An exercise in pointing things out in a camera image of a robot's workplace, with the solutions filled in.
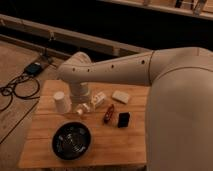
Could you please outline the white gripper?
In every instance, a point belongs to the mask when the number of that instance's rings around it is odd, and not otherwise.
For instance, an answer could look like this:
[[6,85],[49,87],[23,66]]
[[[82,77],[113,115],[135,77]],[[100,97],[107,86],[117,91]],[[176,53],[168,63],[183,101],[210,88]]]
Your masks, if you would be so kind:
[[91,92],[87,83],[70,84],[70,98],[73,103],[82,103],[75,108],[78,115],[90,112],[90,107],[86,104],[91,99]]

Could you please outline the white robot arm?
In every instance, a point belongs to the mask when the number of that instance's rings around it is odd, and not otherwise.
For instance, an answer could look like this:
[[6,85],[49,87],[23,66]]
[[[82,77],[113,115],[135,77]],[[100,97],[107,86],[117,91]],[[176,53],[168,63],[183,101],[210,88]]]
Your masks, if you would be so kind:
[[212,51],[163,49],[95,63],[77,52],[58,74],[77,103],[90,82],[147,86],[147,171],[213,171]]

